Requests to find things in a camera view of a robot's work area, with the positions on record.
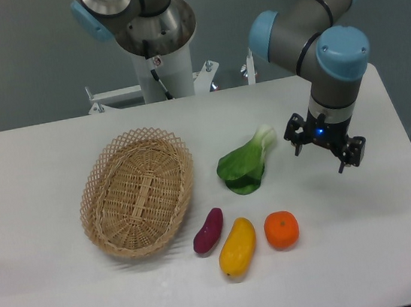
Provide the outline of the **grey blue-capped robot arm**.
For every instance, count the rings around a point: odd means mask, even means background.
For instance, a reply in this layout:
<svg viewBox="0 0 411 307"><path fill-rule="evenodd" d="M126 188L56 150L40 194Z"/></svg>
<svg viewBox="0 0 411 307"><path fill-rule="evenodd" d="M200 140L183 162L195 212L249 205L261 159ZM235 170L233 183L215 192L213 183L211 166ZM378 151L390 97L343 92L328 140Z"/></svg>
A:
<svg viewBox="0 0 411 307"><path fill-rule="evenodd" d="M290 118L284 137L296 148L321 146L356 167L365 139L347 133L370 45L337 21L356 0L296 0L286 14L265 11L248 38L252 53L310 82L307 116ZM115 40L134 63L147 103L196 95L189 43L193 10L183 0L74 0L76 21L98 41Z"/></svg>

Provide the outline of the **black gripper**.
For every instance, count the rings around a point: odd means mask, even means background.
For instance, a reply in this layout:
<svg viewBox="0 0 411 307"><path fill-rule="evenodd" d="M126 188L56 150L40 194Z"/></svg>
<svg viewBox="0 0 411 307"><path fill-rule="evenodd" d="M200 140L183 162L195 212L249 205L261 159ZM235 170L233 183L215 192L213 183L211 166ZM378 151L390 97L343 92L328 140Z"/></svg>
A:
<svg viewBox="0 0 411 307"><path fill-rule="evenodd" d="M295 148L295 156L300 155L304 145L309 143L338 153L340 166L338 173L346 167L359 167L365 152L366 139L349 137L350 123L349 108L314 109L307 112L306 121L297 113L290 117L284 133L284 140L289 141Z"/></svg>

